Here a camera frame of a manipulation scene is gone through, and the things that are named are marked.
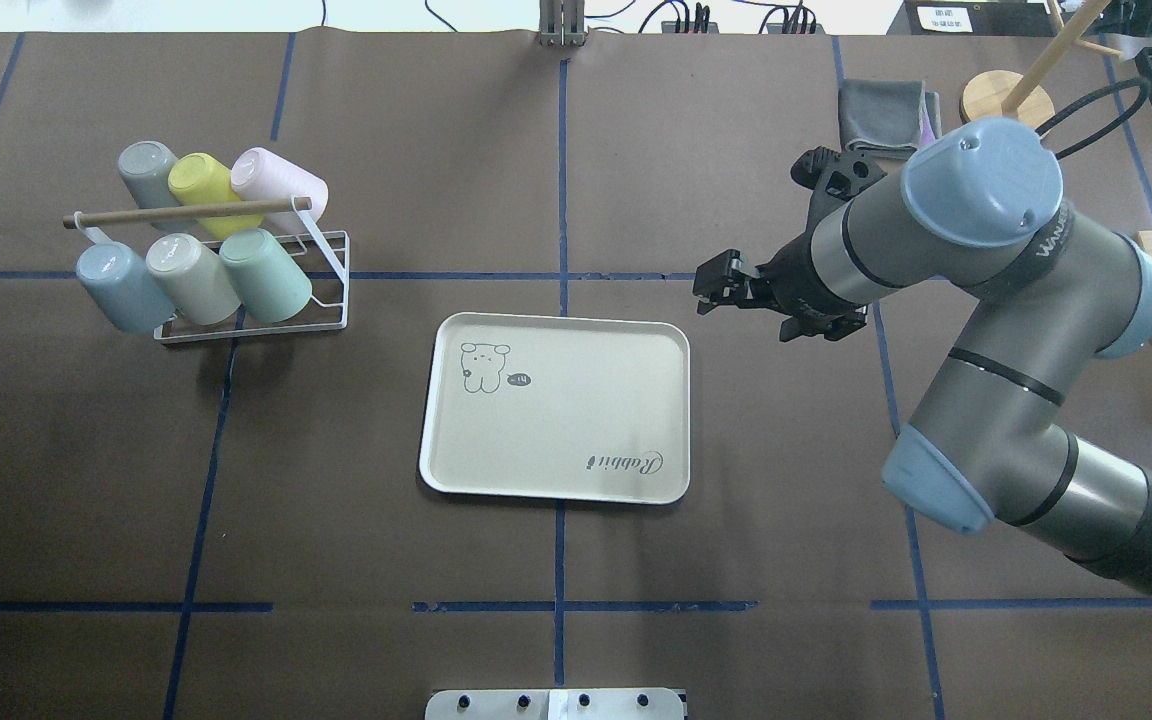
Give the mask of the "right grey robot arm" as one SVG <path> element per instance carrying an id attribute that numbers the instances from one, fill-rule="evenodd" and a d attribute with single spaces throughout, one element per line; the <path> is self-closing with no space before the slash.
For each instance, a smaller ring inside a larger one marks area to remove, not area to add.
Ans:
<path id="1" fill-rule="evenodd" d="M 1152 597 L 1152 471 L 1059 427 L 1087 361 L 1152 340 L 1152 258 L 1064 199 L 1059 159 L 1020 120 L 984 118 L 893 174 L 859 152 L 801 156 L 805 229 L 763 264 L 696 270 L 698 311 L 783 314 L 782 341 L 836 341 L 867 306 L 942 278 L 977 300 L 882 465 L 882 484 L 955 532 L 993 520 Z"/>

